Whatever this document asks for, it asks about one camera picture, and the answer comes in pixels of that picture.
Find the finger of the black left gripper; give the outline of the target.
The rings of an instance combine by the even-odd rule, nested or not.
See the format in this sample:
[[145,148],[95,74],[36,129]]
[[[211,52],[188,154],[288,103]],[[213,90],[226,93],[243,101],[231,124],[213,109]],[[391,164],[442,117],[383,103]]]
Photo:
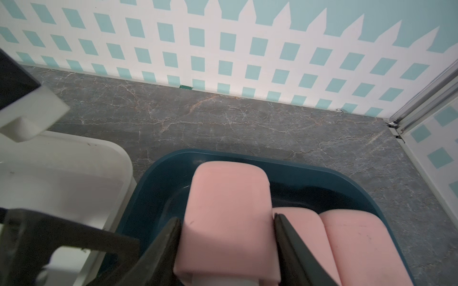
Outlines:
[[101,251],[118,258],[90,282],[114,286],[140,258],[138,239],[26,209],[1,209],[1,285],[37,286],[39,274],[60,247]]

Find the dark teal storage tub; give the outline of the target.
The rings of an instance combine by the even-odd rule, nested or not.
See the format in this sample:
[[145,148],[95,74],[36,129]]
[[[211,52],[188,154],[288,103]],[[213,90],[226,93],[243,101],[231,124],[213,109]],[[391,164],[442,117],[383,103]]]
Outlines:
[[138,238],[141,251],[153,242],[170,218],[182,219],[192,177],[203,163],[223,161],[261,168],[268,176],[274,207],[311,207],[368,211],[386,219],[358,184],[337,171],[261,157],[188,149],[156,161],[141,177],[122,215],[117,233]]

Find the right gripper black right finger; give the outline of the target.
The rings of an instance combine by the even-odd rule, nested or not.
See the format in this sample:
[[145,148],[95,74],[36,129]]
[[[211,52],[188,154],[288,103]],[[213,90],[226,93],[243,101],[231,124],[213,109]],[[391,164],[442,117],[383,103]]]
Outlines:
[[310,249],[283,214],[274,215],[281,271],[281,286],[335,286]]

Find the pink sharpener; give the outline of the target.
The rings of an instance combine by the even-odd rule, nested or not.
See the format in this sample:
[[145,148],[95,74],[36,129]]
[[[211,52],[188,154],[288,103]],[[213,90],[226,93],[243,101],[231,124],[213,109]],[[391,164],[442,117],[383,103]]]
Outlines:
[[267,174],[214,161],[195,171],[174,274],[186,286],[277,286],[281,281]]
[[374,214],[338,209],[320,214],[343,286],[412,286],[385,224]]
[[310,209],[299,207],[276,207],[273,214],[285,215],[317,262],[337,283],[342,285],[330,247],[329,239],[319,215]]

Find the white plastic storage tub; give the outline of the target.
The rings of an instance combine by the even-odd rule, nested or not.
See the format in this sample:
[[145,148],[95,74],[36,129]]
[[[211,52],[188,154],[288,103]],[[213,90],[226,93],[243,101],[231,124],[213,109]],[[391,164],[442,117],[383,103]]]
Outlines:
[[[22,143],[1,137],[1,209],[26,209],[116,233],[135,188],[120,146],[46,131]],[[60,247],[37,286],[90,286],[117,264],[116,255]]]

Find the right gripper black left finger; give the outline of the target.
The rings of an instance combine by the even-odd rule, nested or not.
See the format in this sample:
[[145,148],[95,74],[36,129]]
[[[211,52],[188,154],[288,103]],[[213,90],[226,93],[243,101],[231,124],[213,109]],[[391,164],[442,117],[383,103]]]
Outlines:
[[174,274],[181,235],[181,221],[171,218],[150,244],[142,257],[124,275],[116,274],[114,280],[95,279],[91,286],[177,286]]

